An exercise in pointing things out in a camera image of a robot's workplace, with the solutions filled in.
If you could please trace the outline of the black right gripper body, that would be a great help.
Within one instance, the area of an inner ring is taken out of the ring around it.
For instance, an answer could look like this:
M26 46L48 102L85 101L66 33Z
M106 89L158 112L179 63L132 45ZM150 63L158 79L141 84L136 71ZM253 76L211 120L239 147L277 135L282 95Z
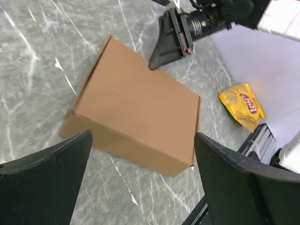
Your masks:
M192 54L194 42L223 28L223 21L216 11L195 10L179 13L180 56Z

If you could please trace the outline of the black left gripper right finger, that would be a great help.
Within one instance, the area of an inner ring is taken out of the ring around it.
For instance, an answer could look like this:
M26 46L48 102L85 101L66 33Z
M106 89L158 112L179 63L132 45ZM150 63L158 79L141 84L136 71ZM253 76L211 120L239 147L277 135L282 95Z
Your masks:
M194 137L202 186L214 225L298 225L300 176L214 141Z

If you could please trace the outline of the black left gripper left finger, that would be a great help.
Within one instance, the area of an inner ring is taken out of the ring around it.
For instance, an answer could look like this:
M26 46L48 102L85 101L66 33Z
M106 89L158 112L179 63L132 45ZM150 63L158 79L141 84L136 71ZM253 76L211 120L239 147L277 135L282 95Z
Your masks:
M90 130L0 165L2 225L70 224L93 143Z

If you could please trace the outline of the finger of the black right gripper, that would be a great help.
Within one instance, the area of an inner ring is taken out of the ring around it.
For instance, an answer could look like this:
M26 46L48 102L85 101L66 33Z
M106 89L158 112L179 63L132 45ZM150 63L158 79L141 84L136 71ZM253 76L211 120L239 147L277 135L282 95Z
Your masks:
M171 8L159 17L159 35L149 60L149 69L155 70L186 57L187 47L180 29L179 14Z

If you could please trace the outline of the brown cardboard paper box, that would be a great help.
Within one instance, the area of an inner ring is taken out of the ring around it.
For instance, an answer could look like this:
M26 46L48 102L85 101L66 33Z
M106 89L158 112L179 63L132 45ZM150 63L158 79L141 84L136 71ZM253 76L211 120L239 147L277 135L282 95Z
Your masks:
M60 135L90 130L94 148L175 177L195 163L200 108L198 94L108 36Z

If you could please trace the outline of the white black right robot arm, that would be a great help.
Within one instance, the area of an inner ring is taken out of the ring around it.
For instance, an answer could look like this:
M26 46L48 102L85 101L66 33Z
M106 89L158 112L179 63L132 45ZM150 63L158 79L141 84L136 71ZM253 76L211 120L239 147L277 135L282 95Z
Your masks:
M186 12L178 0L158 0L166 7L159 17L159 36L149 60L156 70L192 54L194 42L232 25L300 40L298 0L192 0Z

